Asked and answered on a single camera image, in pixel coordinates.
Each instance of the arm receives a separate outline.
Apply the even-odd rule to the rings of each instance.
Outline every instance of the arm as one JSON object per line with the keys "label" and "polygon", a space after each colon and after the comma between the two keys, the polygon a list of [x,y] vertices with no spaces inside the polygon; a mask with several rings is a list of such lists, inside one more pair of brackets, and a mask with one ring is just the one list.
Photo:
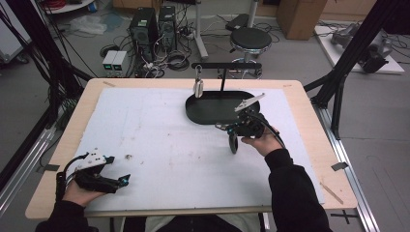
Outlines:
{"label": "arm", "polygon": [[85,207],[94,199],[105,193],[88,191],[71,181],[63,200],[54,204],[54,210],[47,221],[41,222],[36,232],[87,232],[87,218],[84,217]]}
{"label": "arm", "polygon": [[328,218],[319,204],[310,177],[302,166],[294,165],[286,149],[265,130],[260,138],[243,137],[271,169],[272,212],[279,232],[330,232]]}

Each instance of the table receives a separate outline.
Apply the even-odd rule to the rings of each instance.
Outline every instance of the table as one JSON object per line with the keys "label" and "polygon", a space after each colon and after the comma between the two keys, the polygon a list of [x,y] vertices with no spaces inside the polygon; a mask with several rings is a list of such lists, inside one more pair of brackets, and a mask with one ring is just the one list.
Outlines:
{"label": "table", "polygon": [[[205,79],[206,88],[218,89],[220,80]],[[81,136],[104,88],[191,88],[193,79],[92,79],[75,109],[72,119],[58,144],[50,164],[60,165],[60,170],[73,158]],[[295,123],[305,142],[313,169],[319,179],[325,196],[325,209],[352,209],[357,200],[343,171],[334,171],[331,165],[337,158],[325,132],[309,102],[302,84],[295,80],[240,80],[229,79],[226,88],[269,88],[283,90],[294,115]],[[55,172],[46,171],[26,210],[28,218],[48,218],[55,199]],[[189,209],[189,210],[144,210],[126,212],[87,212],[87,217],[155,216],[179,214],[220,214],[267,212],[269,207],[247,207],[230,209]]]}

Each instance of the black sleeve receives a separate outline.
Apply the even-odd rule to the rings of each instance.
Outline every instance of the black sleeve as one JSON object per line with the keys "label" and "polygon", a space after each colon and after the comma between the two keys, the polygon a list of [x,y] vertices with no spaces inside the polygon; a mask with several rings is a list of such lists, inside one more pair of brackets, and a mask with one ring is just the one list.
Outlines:
{"label": "black sleeve", "polygon": [[47,221],[37,225],[36,232],[87,232],[88,221],[84,208],[71,201],[59,201]]}
{"label": "black sleeve", "polygon": [[265,161],[271,169],[269,185],[278,232],[332,231],[310,177],[302,166],[293,164],[288,151],[274,150]]}

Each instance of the black tray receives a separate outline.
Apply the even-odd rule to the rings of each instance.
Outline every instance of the black tray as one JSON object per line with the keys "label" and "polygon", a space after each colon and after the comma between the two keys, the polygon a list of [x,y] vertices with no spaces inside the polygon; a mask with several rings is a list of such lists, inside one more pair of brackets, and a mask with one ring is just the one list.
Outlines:
{"label": "black tray", "polygon": [[[253,98],[254,95],[244,91],[204,91],[201,98],[190,96],[185,102],[188,118],[200,125],[214,125],[215,123],[232,124],[238,121],[235,112],[242,100]],[[259,112],[259,101],[250,106]]]}

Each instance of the stool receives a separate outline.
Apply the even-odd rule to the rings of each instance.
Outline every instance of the stool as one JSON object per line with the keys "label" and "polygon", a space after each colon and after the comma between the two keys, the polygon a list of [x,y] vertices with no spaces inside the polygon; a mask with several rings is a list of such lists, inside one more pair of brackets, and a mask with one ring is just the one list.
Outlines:
{"label": "stool", "polygon": [[[230,36],[230,43],[235,50],[239,50],[245,53],[244,58],[235,59],[232,62],[253,62],[250,60],[251,55],[260,55],[271,47],[271,36],[262,30],[256,28],[242,27],[234,30]],[[229,72],[233,78],[237,78],[238,75],[244,78],[246,74],[249,74],[257,79],[262,77],[262,70],[255,70],[254,73],[249,70],[231,70]]]}

